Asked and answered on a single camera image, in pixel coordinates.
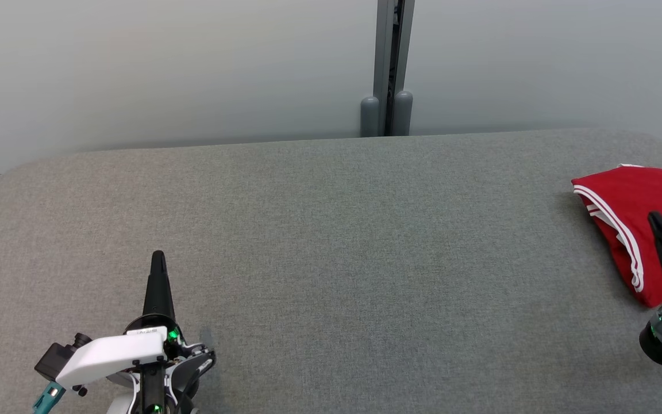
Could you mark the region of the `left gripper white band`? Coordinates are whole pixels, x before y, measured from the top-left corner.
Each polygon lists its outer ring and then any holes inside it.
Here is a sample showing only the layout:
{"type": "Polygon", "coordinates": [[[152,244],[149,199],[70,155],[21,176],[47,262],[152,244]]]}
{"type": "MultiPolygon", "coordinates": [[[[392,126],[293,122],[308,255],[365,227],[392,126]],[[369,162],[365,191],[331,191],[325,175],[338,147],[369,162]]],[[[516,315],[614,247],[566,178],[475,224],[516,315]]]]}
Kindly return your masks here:
{"type": "Polygon", "coordinates": [[[203,343],[189,344],[175,317],[172,291],[163,251],[151,257],[143,315],[122,335],[104,336],[79,346],[55,382],[64,388],[107,378],[117,383],[129,375],[154,375],[149,387],[183,392],[212,369],[215,352],[203,343]]]}

